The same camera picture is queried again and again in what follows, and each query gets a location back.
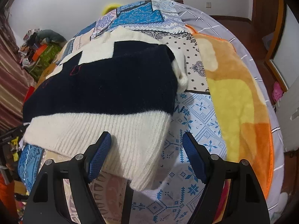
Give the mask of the orange box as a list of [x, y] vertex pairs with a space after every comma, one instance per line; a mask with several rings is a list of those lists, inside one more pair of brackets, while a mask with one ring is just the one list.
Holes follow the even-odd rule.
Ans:
[[38, 58], [40, 57], [40, 55], [46, 50], [46, 48], [48, 47], [47, 44], [41, 45], [34, 53], [32, 60], [33, 61], [37, 61]]

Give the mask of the white and navy knit sweater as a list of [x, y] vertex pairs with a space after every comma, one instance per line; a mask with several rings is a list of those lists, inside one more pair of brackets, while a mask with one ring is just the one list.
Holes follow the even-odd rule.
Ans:
[[118, 27], [66, 56], [23, 106], [25, 142], [63, 156], [83, 153], [107, 131], [103, 171], [150, 189], [175, 109], [186, 90], [184, 54]]

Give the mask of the wooden door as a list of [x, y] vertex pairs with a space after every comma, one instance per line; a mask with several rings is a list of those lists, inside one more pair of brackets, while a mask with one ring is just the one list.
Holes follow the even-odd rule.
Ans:
[[253, 27], [262, 38], [273, 35], [264, 62], [284, 92], [288, 90], [288, 86], [273, 59], [283, 36], [287, 8], [290, 8], [298, 21], [298, 0], [253, 0], [251, 17]]

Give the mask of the grey stuffed toy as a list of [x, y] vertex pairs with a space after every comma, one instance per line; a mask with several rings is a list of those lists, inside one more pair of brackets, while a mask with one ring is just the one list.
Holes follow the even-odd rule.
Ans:
[[66, 39], [62, 35], [50, 29], [40, 30], [36, 34], [35, 42], [42, 41], [46, 41], [46, 43], [66, 43]]

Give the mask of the green patterned bag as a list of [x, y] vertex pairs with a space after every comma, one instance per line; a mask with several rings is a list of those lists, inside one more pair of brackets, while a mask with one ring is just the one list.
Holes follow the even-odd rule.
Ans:
[[40, 55], [37, 61], [33, 61], [32, 57], [22, 60], [22, 67], [37, 82], [42, 72], [55, 60], [62, 47], [56, 43], [48, 44], [46, 50]]

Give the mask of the blue patchwork bed cover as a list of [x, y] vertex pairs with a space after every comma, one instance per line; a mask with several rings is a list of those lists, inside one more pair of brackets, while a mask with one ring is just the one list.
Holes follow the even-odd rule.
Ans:
[[170, 0], [143, 0], [120, 6], [76, 39], [67, 54], [23, 107], [26, 146], [18, 173], [33, 189], [43, 154], [74, 160], [107, 132], [111, 147], [98, 157], [91, 175], [128, 180], [132, 200], [124, 202], [122, 223], [187, 223], [193, 213], [186, 196], [198, 202], [205, 185], [186, 162], [187, 131], [209, 152], [226, 155], [220, 140], [200, 137], [209, 128], [200, 109], [215, 119], [202, 54]]

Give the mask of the yellow foam tube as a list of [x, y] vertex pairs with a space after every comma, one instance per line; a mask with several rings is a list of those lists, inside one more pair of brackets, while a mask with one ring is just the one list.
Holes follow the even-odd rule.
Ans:
[[114, 10], [120, 6], [121, 6], [120, 4], [116, 4], [116, 3], [108, 4], [102, 10], [101, 15], [104, 16], [105, 14], [111, 12], [112, 10]]

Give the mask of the striped maroon curtain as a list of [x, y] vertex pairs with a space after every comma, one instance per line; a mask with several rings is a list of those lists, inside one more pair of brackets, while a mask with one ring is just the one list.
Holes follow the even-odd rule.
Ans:
[[3, 12], [1, 12], [0, 50], [1, 133], [3, 133], [22, 123], [22, 108], [26, 93], [30, 86], [36, 84], [19, 64], [21, 59], [19, 48]]

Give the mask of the pink slipper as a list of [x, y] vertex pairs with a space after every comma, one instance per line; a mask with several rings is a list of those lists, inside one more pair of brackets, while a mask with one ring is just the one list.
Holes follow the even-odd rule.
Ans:
[[272, 99], [276, 103], [282, 98], [282, 96], [283, 96], [283, 90], [279, 82], [276, 81], [273, 85]]

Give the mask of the orange yellow fleece blanket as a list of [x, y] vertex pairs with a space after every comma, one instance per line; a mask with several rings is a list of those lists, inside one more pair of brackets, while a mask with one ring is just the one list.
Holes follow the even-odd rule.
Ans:
[[224, 161], [249, 161], [265, 200], [274, 171], [274, 147], [266, 100], [234, 46], [192, 29], [205, 69], [221, 134]]

